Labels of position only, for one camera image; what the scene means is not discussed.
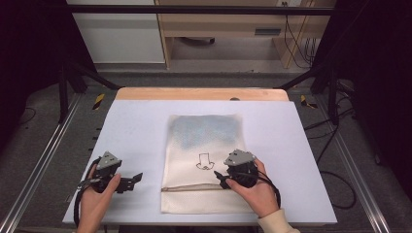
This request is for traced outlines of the person's left hand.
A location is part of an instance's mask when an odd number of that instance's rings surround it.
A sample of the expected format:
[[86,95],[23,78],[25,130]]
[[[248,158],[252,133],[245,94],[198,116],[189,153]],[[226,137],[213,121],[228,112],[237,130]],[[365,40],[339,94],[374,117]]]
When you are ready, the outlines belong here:
[[116,173],[102,192],[96,192],[92,187],[87,187],[81,200],[80,219],[90,221],[92,218],[101,220],[107,212],[117,187],[120,184],[121,174]]

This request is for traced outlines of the white mesh zipper bag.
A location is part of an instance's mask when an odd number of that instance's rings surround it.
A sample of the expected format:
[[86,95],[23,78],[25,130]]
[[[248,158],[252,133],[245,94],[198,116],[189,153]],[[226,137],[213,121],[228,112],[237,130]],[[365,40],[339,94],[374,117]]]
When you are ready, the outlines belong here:
[[222,188],[216,177],[227,174],[229,154],[245,148],[239,115],[171,116],[161,210],[175,215],[248,214],[247,202]]

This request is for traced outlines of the black metal stand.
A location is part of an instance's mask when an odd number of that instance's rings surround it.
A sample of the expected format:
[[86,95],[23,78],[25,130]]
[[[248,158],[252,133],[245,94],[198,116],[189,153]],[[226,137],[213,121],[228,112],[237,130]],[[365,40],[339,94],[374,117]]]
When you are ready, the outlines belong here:
[[85,93],[87,85],[83,79],[83,76],[89,77],[94,81],[103,84],[104,86],[112,89],[119,90],[120,85],[112,83],[96,71],[87,69],[87,67],[73,62],[65,62],[58,72],[58,87],[59,87],[59,104],[60,104],[60,117],[59,123],[62,123],[69,114],[68,92],[67,84],[70,84],[76,93]]
[[337,113],[336,104],[336,93],[337,93],[337,73],[332,65],[320,64],[310,68],[307,72],[299,75],[293,80],[281,84],[278,89],[288,90],[293,86],[306,81],[309,78],[314,78],[310,89],[313,94],[320,94],[328,88],[328,98],[327,98],[327,116],[334,125],[339,122],[339,117]]

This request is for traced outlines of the white cabinet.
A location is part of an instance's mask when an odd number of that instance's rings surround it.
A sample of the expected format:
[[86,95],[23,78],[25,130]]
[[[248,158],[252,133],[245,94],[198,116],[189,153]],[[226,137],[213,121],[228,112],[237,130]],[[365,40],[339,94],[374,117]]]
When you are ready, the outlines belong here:
[[73,14],[94,63],[163,63],[156,14]]

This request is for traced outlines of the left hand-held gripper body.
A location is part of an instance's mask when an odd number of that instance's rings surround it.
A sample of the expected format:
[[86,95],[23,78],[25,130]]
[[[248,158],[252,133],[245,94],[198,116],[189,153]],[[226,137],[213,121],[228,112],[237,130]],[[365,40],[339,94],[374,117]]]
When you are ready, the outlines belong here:
[[122,160],[118,159],[109,151],[104,152],[92,174],[92,177],[96,180],[96,183],[94,183],[92,187],[96,192],[102,193],[106,189],[110,180],[121,166],[121,163]]

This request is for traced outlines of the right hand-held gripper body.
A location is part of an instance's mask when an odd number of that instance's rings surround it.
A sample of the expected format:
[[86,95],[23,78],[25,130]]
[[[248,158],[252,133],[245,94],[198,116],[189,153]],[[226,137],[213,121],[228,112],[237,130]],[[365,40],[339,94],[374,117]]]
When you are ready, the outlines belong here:
[[256,157],[249,151],[236,149],[223,162],[227,166],[227,173],[232,180],[250,188],[258,182],[258,167]]

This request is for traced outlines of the person's right hand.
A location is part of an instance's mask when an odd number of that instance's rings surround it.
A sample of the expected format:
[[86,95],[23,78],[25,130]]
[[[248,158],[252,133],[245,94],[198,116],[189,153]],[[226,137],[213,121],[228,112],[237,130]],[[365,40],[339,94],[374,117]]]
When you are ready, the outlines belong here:
[[264,164],[257,158],[255,164],[263,180],[258,180],[253,187],[244,187],[231,179],[225,182],[248,203],[259,218],[263,218],[278,211],[279,205],[273,187],[264,181],[266,175]]

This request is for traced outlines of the black horizontal frame bar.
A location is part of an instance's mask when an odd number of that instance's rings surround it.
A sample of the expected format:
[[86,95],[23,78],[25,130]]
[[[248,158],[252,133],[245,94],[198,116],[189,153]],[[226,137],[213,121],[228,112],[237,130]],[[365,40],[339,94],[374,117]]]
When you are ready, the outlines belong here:
[[243,6],[67,5],[64,9],[71,13],[88,14],[332,16],[335,13],[333,8]]

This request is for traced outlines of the light wooden desk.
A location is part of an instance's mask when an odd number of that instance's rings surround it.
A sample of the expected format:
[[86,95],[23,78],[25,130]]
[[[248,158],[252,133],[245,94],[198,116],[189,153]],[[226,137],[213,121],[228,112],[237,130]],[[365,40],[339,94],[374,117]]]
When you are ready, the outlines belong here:
[[[333,8],[337,0],[154,0],[158,6],[247,6]],[[288,69],[305,39],[323,38],[328,16],[188,15],[159,14],[165,58],[178,37],[266,37],[273,41],[284,68]]]

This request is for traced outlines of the aluminium floor rail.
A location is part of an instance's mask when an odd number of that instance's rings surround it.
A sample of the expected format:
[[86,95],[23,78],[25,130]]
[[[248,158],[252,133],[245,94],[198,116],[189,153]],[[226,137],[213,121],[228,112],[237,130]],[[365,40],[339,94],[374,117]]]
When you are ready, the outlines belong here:
[[339,132],[341,127],[336,126],[333,123],[330,123],[329,127],[335,129],[335,136],[333,137],[335,147],[338,150],[338,154],[351,180],[354,192],[357,195],[357,200],[361,203],[371,227],[375,233],[391,233],[389,224],[382,214],[370,188],[348,149],[347,144],[344,142],[344,139]]
[[6,217],[0,223],[0,233],[14,233],[22,215],[30,203],[34,192],[36,191],[41,179],[52,161],[55,151],[57,150],[68,126],[70,125],[74,114],[76,113],[83,95],[75,93],[69,105],[68,113],[63,120],[54,129],[51,138],[44,148],[34,169],[24,184],[14,205],[9,210]]

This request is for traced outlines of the white table mat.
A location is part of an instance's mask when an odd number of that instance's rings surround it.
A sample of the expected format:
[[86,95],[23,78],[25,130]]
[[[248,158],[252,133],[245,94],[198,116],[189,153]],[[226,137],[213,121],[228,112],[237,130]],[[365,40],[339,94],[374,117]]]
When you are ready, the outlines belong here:
[[113,197],[103,221],[119,225],[254,225],[253,214],[171,215],[160,210],[160,188],[170,116],[238,114],[246,149],[256,155],[281,193],[293,225],[336,222],[324,182],[294,103],[290,101],[117,100],[107,114],[92,155],[121,159],[126,177],[143,180]]

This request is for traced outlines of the wooden table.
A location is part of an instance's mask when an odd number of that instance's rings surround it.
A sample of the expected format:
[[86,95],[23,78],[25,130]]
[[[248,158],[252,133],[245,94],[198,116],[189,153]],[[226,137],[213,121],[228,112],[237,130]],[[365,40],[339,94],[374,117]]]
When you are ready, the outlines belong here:
[[287,92],[273,88],[123,87],[116,100],[234,100],[289,101]]

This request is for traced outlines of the dark curtain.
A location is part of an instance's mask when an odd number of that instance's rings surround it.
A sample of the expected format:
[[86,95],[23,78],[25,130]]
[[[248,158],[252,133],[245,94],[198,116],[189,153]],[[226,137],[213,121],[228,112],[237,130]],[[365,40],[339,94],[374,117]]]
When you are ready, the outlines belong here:
[[61,67],[50,36],[33,19],[43,5],[67,0],[0,0],[0,151],[12,139],[26,100],[57,83]]
[[337,77],[355,87],[354,107],[366,135],[412,200],[412,0],[336,0],[317,58],[348,24]]

